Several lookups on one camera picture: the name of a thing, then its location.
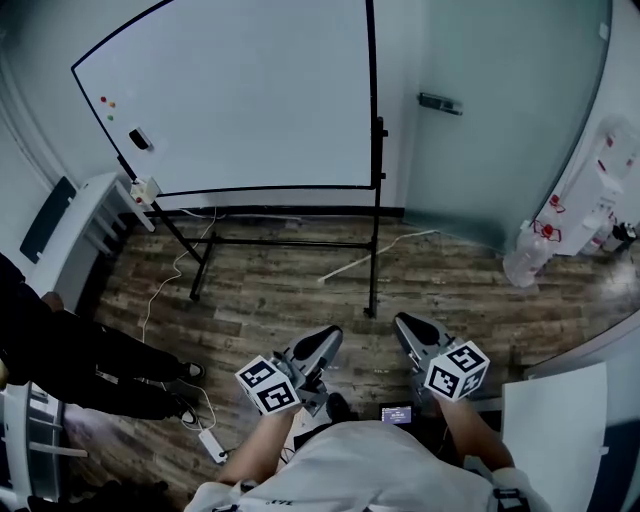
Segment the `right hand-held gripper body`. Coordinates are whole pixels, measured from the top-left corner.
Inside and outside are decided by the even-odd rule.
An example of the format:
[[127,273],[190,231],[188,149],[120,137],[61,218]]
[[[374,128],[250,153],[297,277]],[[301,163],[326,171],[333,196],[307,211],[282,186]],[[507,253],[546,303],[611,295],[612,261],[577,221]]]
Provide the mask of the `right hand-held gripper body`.
[[414,313],[398,313],[393,325],[412,362],[413,389],[420,401],[431,395],[459,401],[481,386],[490,360],[474,342],[455,337],[439,321]]

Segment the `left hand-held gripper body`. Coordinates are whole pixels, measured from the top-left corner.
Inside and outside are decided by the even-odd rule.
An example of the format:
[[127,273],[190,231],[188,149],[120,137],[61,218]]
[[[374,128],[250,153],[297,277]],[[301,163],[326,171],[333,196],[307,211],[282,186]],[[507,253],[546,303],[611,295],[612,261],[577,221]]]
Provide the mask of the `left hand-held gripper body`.
[[280,352],[255,357],[235,378],[263,415],[300,406],[314,416],[329,398],[323,373],[342,341],[343,331],[336,325],[313,329]]

